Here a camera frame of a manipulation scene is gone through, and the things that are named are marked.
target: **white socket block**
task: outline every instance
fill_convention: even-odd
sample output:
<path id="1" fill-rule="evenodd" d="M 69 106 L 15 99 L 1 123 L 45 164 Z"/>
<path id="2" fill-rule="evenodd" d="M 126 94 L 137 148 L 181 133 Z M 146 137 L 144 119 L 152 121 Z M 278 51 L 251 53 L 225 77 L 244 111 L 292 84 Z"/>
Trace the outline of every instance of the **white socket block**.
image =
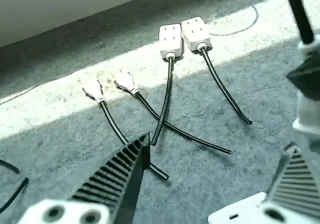
<path id="1" fill-rule="evenodd" d="M 200 43 L 205 43 L 208 48 L 212 47 L 208 27 L 200 16 L 184 20 L 181 28 L 185 42 L 191 51 L 196 51 Z"/>
<path id="2" fill-rule="evenodd" d="M 162 25 L 159 28 L 159 48 L 161 57 L 173 53 L 176 58 L 182 55 L 182 35 L 180 24 Z"/>
<path id="3" fill-rule="evenodd" d="M 18 224 L 90 223 L 110 224 L 109 209 L 96 203 L 45 199 L 29 207 L 18 222 Z"/>

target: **extension cord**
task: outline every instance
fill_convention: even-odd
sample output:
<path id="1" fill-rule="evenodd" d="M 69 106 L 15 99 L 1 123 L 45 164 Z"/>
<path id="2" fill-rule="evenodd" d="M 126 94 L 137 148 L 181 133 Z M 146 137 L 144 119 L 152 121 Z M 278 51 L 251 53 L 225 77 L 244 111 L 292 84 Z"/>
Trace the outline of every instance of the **extension cord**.
<path id="1" fill-rule="evenodd" d="M 200 17 L 194 17 L 181 22 L 184 40 L 191 51 L 201 52 L 201 48 L 211 48 L 210 33 Z"/>
<path id="2" fill-rule="evenodd" d="M 162 25 L 159 28 L 159 49 L 162 59 L 178 58 L 182 55 L 180 24 Z"/>

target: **carpet floor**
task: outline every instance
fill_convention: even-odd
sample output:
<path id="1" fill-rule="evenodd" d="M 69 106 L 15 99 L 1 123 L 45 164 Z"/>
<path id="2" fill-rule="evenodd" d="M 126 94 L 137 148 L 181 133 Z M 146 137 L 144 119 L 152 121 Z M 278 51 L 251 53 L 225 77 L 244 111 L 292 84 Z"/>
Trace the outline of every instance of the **carpet floor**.
<path id="1" fill-rule="evenodd" d="M 304 3 L 319 32 L 320 0 Z M 168 64 L 158 50 L 159 26 L 195 16 L 208 24 L 209 56 L 253 124 L 242 123 L 203 57 L 185 46 L 174 65 L 167 119 L 232 155 L 162 131 L 151 159 L 170 178 L 145 172 L 133 223 L 205 224 L 212 212 L 267 190 L 284 146 L 304 145 L 292 129 L 296 90 L 285 78 L 300 64 L 287 0 L 135 0 L 0 48 L 0 159 L 21 170 L 18 175 L 0 167 L 0 200 L 23 177 L 30 179 L 0 223 L 17 223 L 28 206 L 44 198 L 69 198 L 122 146 L 103 111 L 82 92 L 86 81 L 100 80 L 129 140 L 153 133 L 157 121 L 137 99 L 116 89 L 113 78 L 119 68 L 131 72 L 160 112 Z"/>

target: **black tube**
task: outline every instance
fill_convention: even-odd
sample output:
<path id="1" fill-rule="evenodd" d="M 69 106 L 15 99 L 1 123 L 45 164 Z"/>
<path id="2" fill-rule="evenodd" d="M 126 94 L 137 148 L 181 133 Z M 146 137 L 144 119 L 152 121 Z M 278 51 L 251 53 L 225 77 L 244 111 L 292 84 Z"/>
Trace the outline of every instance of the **black tube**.
<path id="1" fill-rule="evenodd" d="M 300 32 L 301 40 L 304 44 L 310 44 L 315 36 L 308 20 L 302 0 L 289 0 L 296 25 Z"/>
<path id="2" fill-rule="evenodd" d="M 229 91 L 227 90 L 227 88 L 224 86 L 221 79 L 219 78 L 219 76 L 214 68 L 214 65 L 211 63 L 211 60 L 210 60 L 208 53 L 207 53 L 207 50 L 205 48 L 201 48 L 201 52 L 204 56 L 206 64 L 209 67 L 211 75 L 213 76 L 215 82 L 217 83 L 217 85 L 219 86 L 219 88 L 221 89 L 223 94 L 225 95 L 228 102 L 231 104 L 231 106 L 235 110 L 236 114 L 240 117 L 241 120 L 244 121 L 245 124 L 251 125 L 252 121 L 248 117 L 246 117 L 245 114 L 243 114 L 240 107 L 237 105 L 236 101 L 233 99 L 233 97 L 231 96 L 231 94 L 229 93 Z"/>
<path id="3" fill-rule="evenodd" d="M 139 101 L 141 101 L 141 103 L 149 110 L 149 112 L 156 118 L 156 119 L 160 119 L 160 116 L 156 113 L 156 111 L 152 108 L 152 106 L 148 103 L 148 101 L 142 96 L 142 94 L 140 92 L 137 92 L 135 94 L 135 97 L 139 99 Z M 175 127 L 174 125 L 170 124 L 169 122 L 164 122 L 164 125 L 166 125 L 170 130 L 174 131 L 174 132 L 177 132 L 178 134 L 180 134 L 181 136 L 185 137 L 185 138 L 188 138 L 190 140 L 193 140 L 199 144 L 202 144 L 204 146 L 207 146 L 209 148 L 212 148 L 212 149 L 215 149 L 217 151 L 220 151 L 220 152 L 223 152 L 223 153 L 226 153 L 226 154 L 231 154 L 232 151 L 229 150 L 229 149 L 226 149 L 224 147 L 221 147 L 221 146 L 218 146 L 218 145 L 215 145 L 215 144 L 212 144 L 210 142 L 207 142 L 205 140 L 202 140 L 202 139 L 199 139 L 177 127 Z"/>
<path id="4" fill-rule="evenodd" d="M 102 101 L 100 103 L 100 106 L 108 120 L 108 122 L 110 123 L 112 129 L 114 130 L 114 132 L 116 133 L 116 135 L 120 138 L 121 142 L 124 145 L 128 145 L 129 141 L 128 139 L 124 136 L 124 134 L 120 131 L 119 127 L 117 126 L 117 124 L 115 123 L 114 119 L 112 118 L 108 107 L 107 107 L 107 103 L 105 101 Z M 169 179 L 169 175 L 166 174 L 163 170 L 161 170 L 160 168 L 156 167 L 153 163 L 150 163 L 150 167 L 151 171 L 153 171 L 155 174 L 157 174 L 159 177 L 161 177 L 162 179 L 164 179 L 165 181 Z"/>
<path id="5" fill-rule="evenodd" d="M 12 171 L 14 171 L 15 173 L 19 174 L 20 171 L 17 167 L 15 167 L 14 165 L 10 164 L 9 162 L 6 162 L 4 160 L 0 159 L 0 166 L 6 167 Z"/>
<path id="6" fill-rule="evenodd" d="M 5 201 L 5 203 L 0 206 L 0 214 L 3 213 L 10 205 L 11 203 L 17 198 L 19 193 L 24 189 L 24 187 L 28 184 L 29 179 L 25 177 L 22 179 L 18 187 L 14 190 L 14 192 L 11 194 L 11 196 Z"/>
<path id="7" fill-rule="evenodd" d="M 172 57 L 170 57 L 168 62 L 169 62 L 168 78 L 167 78 L 167 83 L 166 83 L 164 101 L 163 101 L 162 110 L 161 110 L 161 113 L 160 113 L 160 118 L 159 118 L 158 124 L 156 125 L 156 129 L 155 129 L 153 137 L 152 137 L 151 146 L 155 146 L 157 144 L 158 138 L 160 136 L 160 132 L 162 130 L 162 127 L 164 126 L 164 123 L 165 123 L 165 120 L 166 120 L 166 115 L 167 115 L 167 112 L 168 112 L 171 89 L 172 89 L 172 78 L 173 78 L 173 70 L 174 70 L 173 62 L 174 62 L 174 59 Z"/>

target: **white plug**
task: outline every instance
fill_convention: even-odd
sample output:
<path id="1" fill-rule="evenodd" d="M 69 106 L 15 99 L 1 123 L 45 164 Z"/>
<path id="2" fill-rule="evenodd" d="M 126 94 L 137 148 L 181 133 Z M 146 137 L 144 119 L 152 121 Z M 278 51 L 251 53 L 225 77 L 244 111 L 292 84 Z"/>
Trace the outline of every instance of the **white plug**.
<path id="1" fill-rule="evenodd" d="M 97 79 L 87 82 L 83 86 L 82 90 L 87 97 L 95 100 L 98 104 L 106 100 L 104 97 L 102 85 Z"/>
<path id="2" fill-rule="evenodd" d="M 116 87 L 130 92 L 133 96 L 139 91 L 139 88 L 135 85 L 134 79 L 130 72 L 122 71 L 115 77 L 113 83 Z"/>
<path id="3" fill-rule="evenodd" d="M 201 51 L 202 48 L 211 48 L 210 33 L 200 17 L 184 20 L 181 23 L 182 34 L 191 51 Z"/>
<path id="4" fill-rule="evenodd" d="M 163 59 L 178 58 L 182 55 L 180 24 L 162 25 L 159 28 L 159 46 Z"/>

